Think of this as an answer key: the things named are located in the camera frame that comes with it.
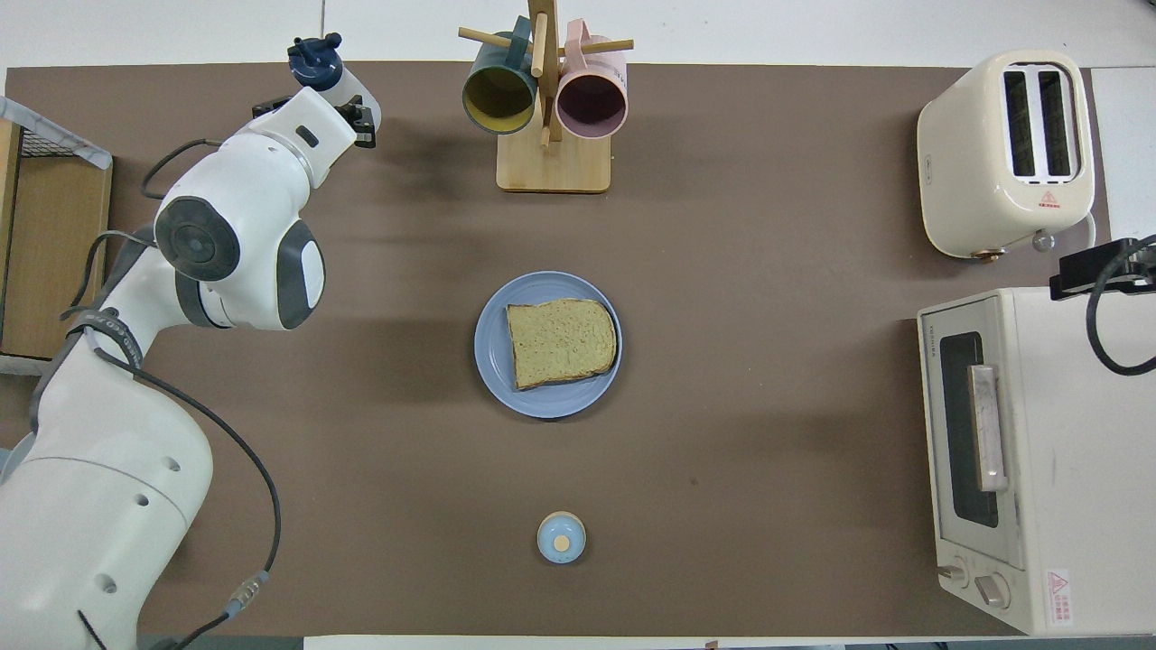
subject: black cable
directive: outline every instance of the black cable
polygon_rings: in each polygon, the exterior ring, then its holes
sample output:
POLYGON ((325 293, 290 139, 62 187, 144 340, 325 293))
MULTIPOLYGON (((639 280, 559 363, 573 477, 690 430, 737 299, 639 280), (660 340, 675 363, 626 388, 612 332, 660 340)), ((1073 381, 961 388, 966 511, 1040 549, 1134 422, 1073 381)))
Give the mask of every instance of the black cable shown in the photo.
POLYGON ((197 411, 200 411, 201 414, 203 414, 206 418, 213 420, 213 422, 216 423, 217 427, 221 427, 221 430, 229 434, 229 437, 232 438, 232 442, 237 443, 237 446, 239 446, 242 451, 245 452, 245 456, 247 456, 249 459, 253 463, 253 466, 257 467, 257 471, 261 473, 261 478, 265 479, 265 485, 269 489, 269 498, 273 502, 273 542, 269 547, 269 555, 265 560, 265 570, 269 571, 273 568, 273 562, 276 560, 277 547, 281 546, 281 497, 277 496, 277 487, 273 485, 273 477, 269 475, 269 472, 265 468, 265 464, 261 463, 261 459, 257 456, 257 452, 253 451, 253 448, 249 446, 249 443, 246 443, 240 437, 240 435, 237 434, 237 431, 235 431, 234 428, 229 426, 228 422, 222 420, 220 415, 213 413, 212 411, 209 411, 207 406, 197 401, 192 397, 185 394, 185 392, 181 391, 180 389, 173 386, 172 384, 169 384, 168 382, 161 379, 160 377, 156 377, 144 370, 141 370, 140 368, 133 368, 132 365, 125 363, 124 361, 120 361, 119 359, 112 356, 111 354, 104 352, 101 348, 96 348, 94 352, 98 357, 103 359, 104 361, 108 361, 109 363, 116 365, 117 368, 120 368, 121 370, 127 370, 128 372, 132 372, 134 377, 144 379, 146 382, 163 390, 164 392, 171 394, 172 397, 184 401, 188 406, 192 406, 197 411))
POLYGON ((72 312, 73 308, 80 304, 80 301, 84 297, 84 291, 88 290, 88 282, 92 278, 92 264, 96 261, 96 251, 101 250, 101 244, 108 242, 111 237, 124 237, 129 242, 135 242, 138 244, 155 248, 156 242, 150 242, 148 239, 142 239, 136 235, 131 232, 125 232, 124 230, 105 230, 92 239, 92 244, 88 248, 88 260, 84 263, 84 276, 80 281, 80 289, 76 290, 76 295, 73 297, 73 302, 68 305, 68 310, 60 315, 60 319, 64 320, 72 312))
POLYGON ((188 648, 188 644, 197 641, 197 637, 205 634, 206 631, 217 627, 218 625, 229 620, 229 614, 221 614, 220 616, 213 619, 212 621, 202 625, 201 627, 194 629, 188 636, 184 638, 180 643, 173 648, 173 650, 181 650, 181 648, 188 648))
POLYGON ((1139 365, 1121 365, 1107 355, 1107 352, 1104 349, 1104 344, 1099 340, 1099 331, 1096 326, 1096 311, 1099 309, 1099 297, 1104 294, 1104 290, 1107 287, 1107 281, 1120 268, 1120 266, 1124 265, 1124 261, 1133 254, 1150 246, 1153 243, 1156 243, 1156 235, 1149 235, 1116 253, 1116 257, 1113 257, 1112 260, 1107 263, 1107 266, 1099 272, 1099 275, 1096 276, 1096 286, 1092 287, 1091 295, 1088 296, 1088 310, 1084 312, 1084 324, 1088 328, 1088 342, 1091 344, 1091 350, 1096 354, 1096 359, 1098 359, 1101 363, 1117 375, 1134 377, 1136 375, 1143 375, 1144 372, 1151 372, 1153 370, 1156 370, 1156 356, 1140 363, 1139 365))
POLYGON ((161 158, 160 161, 157 161, 157 163, 155 165, 153 165, 153 169, 148 170, 148 173, 144 175, 144 178, 141 180, 141 194, 144 194, 146 197, 148 197, 150 199, 157 199, 157 200, 163 199, 164 194, 157 194, 156 192, 149 192, 148 191, 149 180, 153 180, 153 177, 156 176, 156 173, 158 171, 161 171, 161 169, 163 169, 164 165, 166 165, 170 162, 172 162, 172 158, 179 156, 180 154, 184 154, 185 152, 187 152, 188 149, 192 149, 193 147, 199 147, 201 145, 207 145, 209 147, 220 147, 221 146, 221 141, 218 141, 218 140, 207 140, 205 138, 201 138, 200 140, 190 140, 188 142, 185 142, 184 145, 181 145, 181 146, 177 147, 176 149, 169 152, 168 155, 165 155, 163 158, 161 158))
POLYGON ((88 630, 88 635, 92 637, 92 641, 95 641, 95 642, 96 642, 96 645, 97 645, 97 647, 98 647, 98 648, 99 648, 101 650, 109 650, 109 649, 108 649, 108 648, 106 648, 106 647, 104 645, 104 642, 103 642, 103 641, 101 641, 101 637, 99 637, 99 636, 97 636, 97 634, 96 634, 96 630, 95 630, 95 629, 92 629, 92 623, 88 622, 88 618, 87 618, 87 616, 84 616, 84 612, 81 612, 80 610, 76 610, 76 613, 77 613, 77 614, 80 614, 80 622, 84 623, 84 629, 87 629, 87 630, 88 630))

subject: warning sticker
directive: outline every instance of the warning sticker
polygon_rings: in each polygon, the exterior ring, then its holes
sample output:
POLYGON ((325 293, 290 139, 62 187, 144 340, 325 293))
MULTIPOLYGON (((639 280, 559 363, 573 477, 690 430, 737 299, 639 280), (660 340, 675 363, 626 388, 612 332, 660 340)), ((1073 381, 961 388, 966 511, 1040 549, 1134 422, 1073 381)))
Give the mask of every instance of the warning sticker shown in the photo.
POLYGON ((1039 199, 1039 207, 1042 208, 1058 208, 1060 207, 1060 201, 1055 200, 1055 194, 1051 192, 1044 192, 1044 197, 1039 199))
POLYGON ((1072 627, 1072 576, 1067 569, 1052 569, 1045 574, 1044 592, 1047 593, 1047 625, 1072 627))

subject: cable connector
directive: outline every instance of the cable connector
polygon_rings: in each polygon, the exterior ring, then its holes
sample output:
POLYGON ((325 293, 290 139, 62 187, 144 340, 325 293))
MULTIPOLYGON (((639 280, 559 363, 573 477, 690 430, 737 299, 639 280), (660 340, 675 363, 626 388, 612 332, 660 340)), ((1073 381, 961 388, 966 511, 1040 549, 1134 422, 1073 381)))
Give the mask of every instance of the cable connector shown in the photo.
POLYGON ((242 610, 247 607, 249 604, 257 598, 257 592, 260 591, 261 585, 267 582, 269 582, 269 573, 258 571, 255 576, 240 583, 237 591, 234 591, 232 596, 229 597, 229 603, 224 606, 224 615, 231 619, 239 614, 242 610))

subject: metal mesh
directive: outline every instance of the metal mesh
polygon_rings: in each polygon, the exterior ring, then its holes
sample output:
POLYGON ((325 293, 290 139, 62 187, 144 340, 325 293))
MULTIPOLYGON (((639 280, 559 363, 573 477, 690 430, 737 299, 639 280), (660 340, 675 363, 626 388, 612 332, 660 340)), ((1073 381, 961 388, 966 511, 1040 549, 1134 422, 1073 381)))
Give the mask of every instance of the metal mesh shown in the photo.
POLYGON ((21 128, 20 157, 22 158, 45 158, 73 156, 72 149, 61 147, 51 140, 46 140, 36 132, 21 128))

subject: plate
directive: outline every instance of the plate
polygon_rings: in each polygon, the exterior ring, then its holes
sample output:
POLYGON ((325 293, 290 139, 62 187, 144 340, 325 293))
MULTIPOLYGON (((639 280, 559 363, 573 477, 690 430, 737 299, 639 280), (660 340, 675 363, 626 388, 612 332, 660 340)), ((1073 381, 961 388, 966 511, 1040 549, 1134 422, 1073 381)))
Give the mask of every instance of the plate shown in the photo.
POLYGON ((561 271, 527 273, 507 282, 486 303, 474 331, 474 361, 486 387, 502 404, 533 418, 565 418, 594 404, 610 387, 622 363, 622 326, 610 301, 581 278, 561 271), (614 363, 601 375, 519 391, 514 387, 513 352, 505 308, 507 304, 541 304, 558 298, 588 298, 602 303, 610 313, 617 337, 614 363))

